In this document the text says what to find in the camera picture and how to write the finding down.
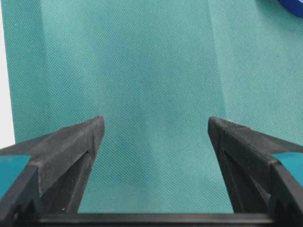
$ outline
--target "textured fabric surface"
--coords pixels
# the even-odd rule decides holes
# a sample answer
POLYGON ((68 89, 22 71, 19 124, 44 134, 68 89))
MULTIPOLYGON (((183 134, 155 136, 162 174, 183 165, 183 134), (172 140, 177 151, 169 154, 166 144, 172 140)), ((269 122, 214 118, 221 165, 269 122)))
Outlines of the textured fabric surface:
POLYGON ((276 0, 2 9, 17 142, 104 116, 80 212, 232 212, 211 115, 303 142, 303 20, 276 0))

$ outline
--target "teal fabric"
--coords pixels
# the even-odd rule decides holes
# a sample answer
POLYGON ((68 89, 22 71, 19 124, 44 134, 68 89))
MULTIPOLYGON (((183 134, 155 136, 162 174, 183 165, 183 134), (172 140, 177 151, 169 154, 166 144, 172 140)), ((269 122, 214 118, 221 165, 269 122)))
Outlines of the teal fabric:
POLYGON ((2 0, 17 142, 99 114, 80 212, 232 212, 207 120, 302 144, 303 20, 276 0, 2 0))
POLYGON ((0 156, 0 200, 30 160, 28 155, 0 156))
POLYGON ((303 187, 303 153, 286 152, 272 155, 278 159, 290 174, 303 187))

